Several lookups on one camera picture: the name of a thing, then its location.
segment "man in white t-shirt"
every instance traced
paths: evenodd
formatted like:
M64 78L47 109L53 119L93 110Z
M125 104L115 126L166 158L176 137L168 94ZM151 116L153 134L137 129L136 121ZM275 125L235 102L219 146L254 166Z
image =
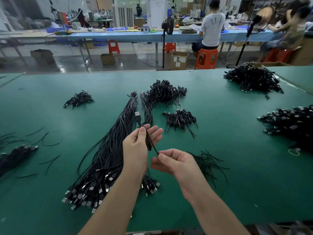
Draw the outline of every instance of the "man in white t-shirt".
M220 0L211 0L210 14L203 21L199 31L199 37L203 40L193 43L194 55L198 57L200 49L215 49L219 45L221 30L225 24L225 15L219 11Z

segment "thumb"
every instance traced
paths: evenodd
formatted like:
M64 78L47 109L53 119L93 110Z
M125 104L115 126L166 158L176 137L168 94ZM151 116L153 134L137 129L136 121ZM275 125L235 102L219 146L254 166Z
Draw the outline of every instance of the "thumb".
M162 153L159 154L158 158L163 165L168 166L170 169L174 169L180 163L175 159L168 157Z
M137 137L137 142L145 142L147 136L146 128L145 127L140 127L139 132L138 132L138 137Z

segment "person's left hand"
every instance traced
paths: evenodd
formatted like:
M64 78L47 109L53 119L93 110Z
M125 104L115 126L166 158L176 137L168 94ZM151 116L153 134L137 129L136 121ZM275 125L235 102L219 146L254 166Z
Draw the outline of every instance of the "person's left hand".
M156 145L162 138L163 129L158 129L158 126L150 128L150 124L135 129L123 141L123 171L131 175L137 175L140 181L143 179L148 167L147 133L145 128L153 144Z

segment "white air conditioner unit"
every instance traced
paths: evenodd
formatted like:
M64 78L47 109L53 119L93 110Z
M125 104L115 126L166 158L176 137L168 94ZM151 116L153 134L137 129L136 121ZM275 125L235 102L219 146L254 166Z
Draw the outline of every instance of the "white air conditioner unit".
M118 4L113 4L112 13L115 27L134 27L132 8L120 7Z

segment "person's right hand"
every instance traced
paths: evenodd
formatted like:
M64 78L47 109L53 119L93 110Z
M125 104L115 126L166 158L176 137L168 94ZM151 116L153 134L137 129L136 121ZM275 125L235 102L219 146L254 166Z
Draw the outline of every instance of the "person's right hand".
M177 149L159 153L151 158L150 167L173 175L189 203L193 204L203 190L211 189L192 155Z

